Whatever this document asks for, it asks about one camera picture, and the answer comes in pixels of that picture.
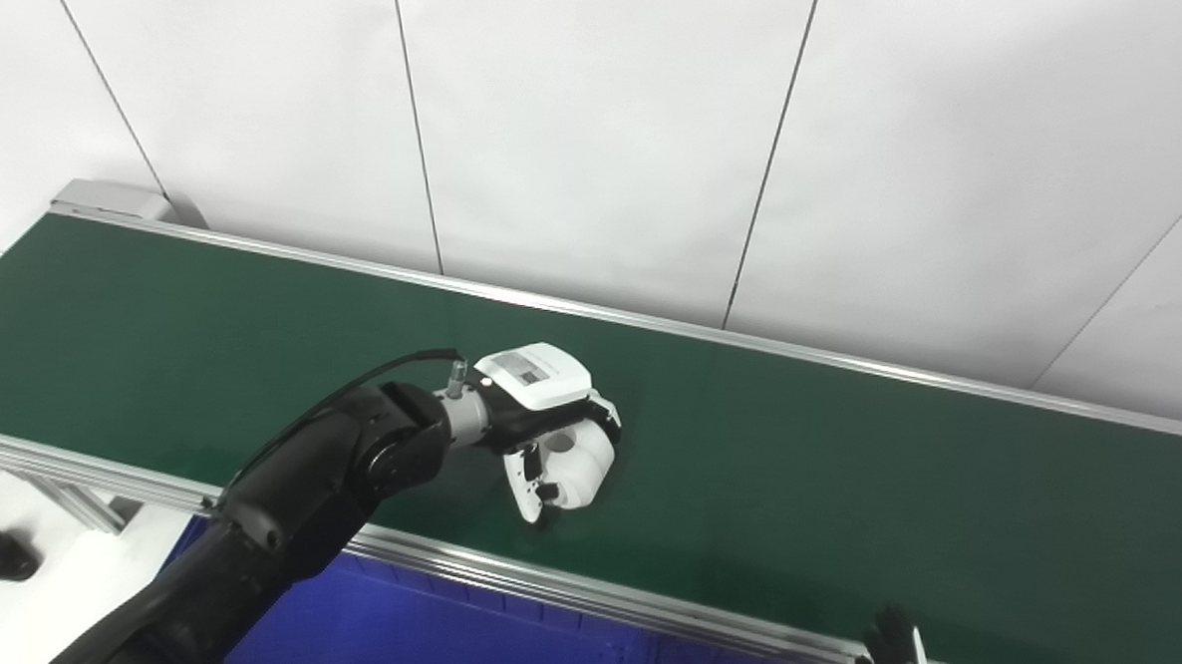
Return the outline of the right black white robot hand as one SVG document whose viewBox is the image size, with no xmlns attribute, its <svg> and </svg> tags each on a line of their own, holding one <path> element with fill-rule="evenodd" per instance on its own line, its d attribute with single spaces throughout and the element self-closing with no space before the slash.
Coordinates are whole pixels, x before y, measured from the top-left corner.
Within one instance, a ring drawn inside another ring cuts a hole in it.
<svg viewBox="0 0 1182 664">
<path fill-rule="evenodd" d="M 865 652 L 855 664 L 930 664 L 911 617 L 898 604 L 886 603 L 863 633 Z"/>
</svg>

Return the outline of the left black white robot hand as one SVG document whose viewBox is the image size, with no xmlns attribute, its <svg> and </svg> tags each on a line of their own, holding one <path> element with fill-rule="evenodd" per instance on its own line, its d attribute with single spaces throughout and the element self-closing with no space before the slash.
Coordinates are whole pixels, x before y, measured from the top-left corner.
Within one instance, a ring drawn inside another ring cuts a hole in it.
<svg viewBox="0 0 1182 664">
<path fill-rule="evenodd" d="M 526 525 L 541 525 L 548 509 L 592 503 L 617 458 L 622 423 L 587 367 L 538 341 L 483 356 L 466 385 L 479 429 L 462 434 L 502 458 Z"/>
</svg>

